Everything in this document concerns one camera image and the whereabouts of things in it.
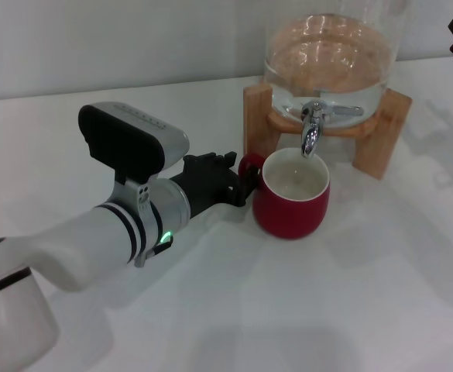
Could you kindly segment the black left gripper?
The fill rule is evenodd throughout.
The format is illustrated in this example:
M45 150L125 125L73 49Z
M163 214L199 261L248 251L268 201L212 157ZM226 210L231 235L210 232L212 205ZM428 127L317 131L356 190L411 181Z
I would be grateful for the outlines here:
M249 167L239 171L231 191L230 167L236 162L237 153L224 155L208 153L200 156L186 155L180 174L170 180L184 192L190 206L190 217L194 218L216 204L245 206L247 199L259 185L259 168Z

